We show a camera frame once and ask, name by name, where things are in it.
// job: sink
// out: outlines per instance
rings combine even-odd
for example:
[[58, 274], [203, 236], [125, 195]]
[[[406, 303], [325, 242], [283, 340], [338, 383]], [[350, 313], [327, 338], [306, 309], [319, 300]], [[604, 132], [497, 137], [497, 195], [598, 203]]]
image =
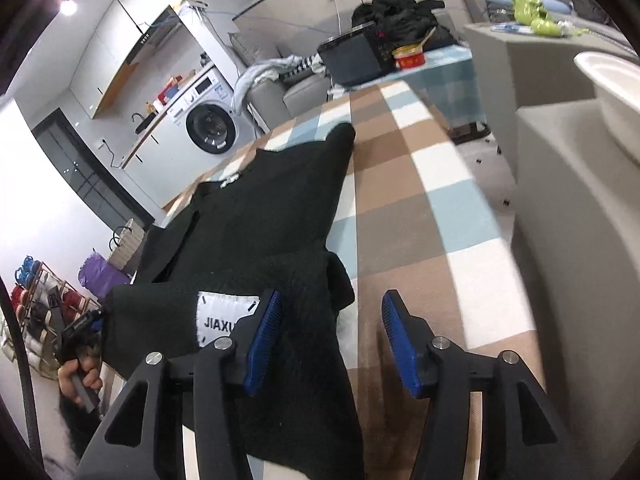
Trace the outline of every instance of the sink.
[[154, 120], [156, 115], [157, 114], [153, 112], [148, 116], [146, 116], [145, 119], [136, 127], [136, 135], [139, 135], [140, 133], [142, 133], [146, 129], [146, 127], [151, 124], [151, 121]]
[[640, 164], [640, 67], [600, 52], [581, 52], [574, 62], [593, 82], [609, 133]]

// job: woven basket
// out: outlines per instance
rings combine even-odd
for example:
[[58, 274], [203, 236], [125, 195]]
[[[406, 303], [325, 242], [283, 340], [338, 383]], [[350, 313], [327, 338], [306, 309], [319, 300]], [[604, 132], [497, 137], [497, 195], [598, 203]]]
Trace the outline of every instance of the woven basket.
[[136, 224], [133, 218], [125, 226], [114, 229], [113, 237], [109, 242], [112, 252], [107, 261], [116, 269], [123, 270], [142, 243], [144, 236], [144, 229]]

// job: range hood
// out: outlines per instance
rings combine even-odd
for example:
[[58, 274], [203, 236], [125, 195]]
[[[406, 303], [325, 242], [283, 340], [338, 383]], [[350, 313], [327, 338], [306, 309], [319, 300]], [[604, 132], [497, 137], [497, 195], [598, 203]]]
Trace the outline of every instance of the range hood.
[[171, 7], [167, 7], [140, 36], [125, 62], [133, 64], [151, 57], [181, 26], [178, 15]]

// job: washing machine control panel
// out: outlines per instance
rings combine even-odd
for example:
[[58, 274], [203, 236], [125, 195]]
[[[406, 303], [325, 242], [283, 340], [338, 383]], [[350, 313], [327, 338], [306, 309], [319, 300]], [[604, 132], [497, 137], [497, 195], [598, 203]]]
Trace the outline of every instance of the washing machine control panel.
[[190, 87], [182, 96], [166, 111], [166, 114], [176, 124], [181, 124], [186, 117], [187, 111], [208, 92], [215, 91], [222, 101], [228, 98], [229, 94], [220, 84], [220, 81], [212, 74], [207, 74], [203, 79]]

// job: ceiling light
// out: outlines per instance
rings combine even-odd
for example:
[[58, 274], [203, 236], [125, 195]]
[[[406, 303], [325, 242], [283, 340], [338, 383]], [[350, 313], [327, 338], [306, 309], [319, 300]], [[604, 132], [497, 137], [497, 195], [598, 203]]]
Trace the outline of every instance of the ceiling light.
[[60, 4], [60, 12], [62, 12], [62, 14], [64, 14], [65, 16], [71, 16], [72, 14], [75, 14], [76, 10], [78, 10], [78, 6], [73, 0], [67, 0], [66, 2], [62, 2]]

